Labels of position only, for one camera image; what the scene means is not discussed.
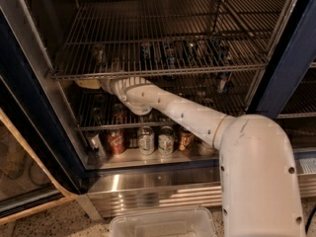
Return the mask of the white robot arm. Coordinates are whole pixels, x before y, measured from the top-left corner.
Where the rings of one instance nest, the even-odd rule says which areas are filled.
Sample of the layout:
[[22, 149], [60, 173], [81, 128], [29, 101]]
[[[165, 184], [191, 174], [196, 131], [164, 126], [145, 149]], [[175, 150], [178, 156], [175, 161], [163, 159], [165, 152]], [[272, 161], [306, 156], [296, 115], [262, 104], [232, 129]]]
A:
[[291, 142], [216, 80], [79, 80], [88, 197], [108, 217], [220, 205], [226, 237], [305, 237]]

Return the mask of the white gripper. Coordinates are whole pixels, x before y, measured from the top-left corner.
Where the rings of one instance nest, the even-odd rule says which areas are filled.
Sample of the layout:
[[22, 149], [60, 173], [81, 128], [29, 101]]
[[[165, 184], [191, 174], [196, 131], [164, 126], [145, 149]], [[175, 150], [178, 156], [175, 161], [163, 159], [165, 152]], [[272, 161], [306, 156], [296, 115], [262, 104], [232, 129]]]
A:
[[97, 90], [102, 87], [106, 92], [113, 95], [124, 95], [124, 80], [123, 79], [102, 79], [100, 82], [97, 79], [88, 79], [88, 80], [76, 80], [75, 83], [85, 89]]

